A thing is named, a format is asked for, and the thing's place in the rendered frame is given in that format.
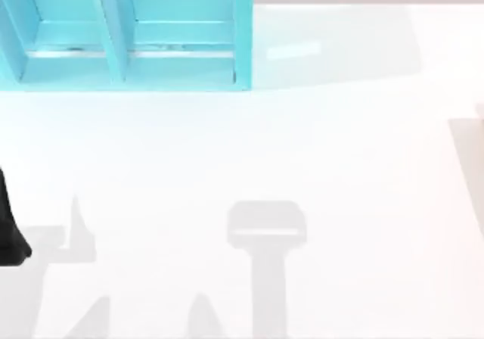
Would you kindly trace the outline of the light blue rack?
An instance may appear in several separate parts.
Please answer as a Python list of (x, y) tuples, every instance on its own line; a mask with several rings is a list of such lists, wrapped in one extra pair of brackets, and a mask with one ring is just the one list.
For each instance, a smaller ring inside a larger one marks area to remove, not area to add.
[(0, 0), (0, 91), (246, 91), (253, 0)]

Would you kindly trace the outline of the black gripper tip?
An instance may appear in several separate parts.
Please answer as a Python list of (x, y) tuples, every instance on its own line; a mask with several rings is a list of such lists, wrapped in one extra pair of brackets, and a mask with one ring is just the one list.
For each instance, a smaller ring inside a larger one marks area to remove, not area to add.
[(5, 175), (0, 168), (0, 266), (19, 266), (32, 253), (32, 248), (15, 222)]

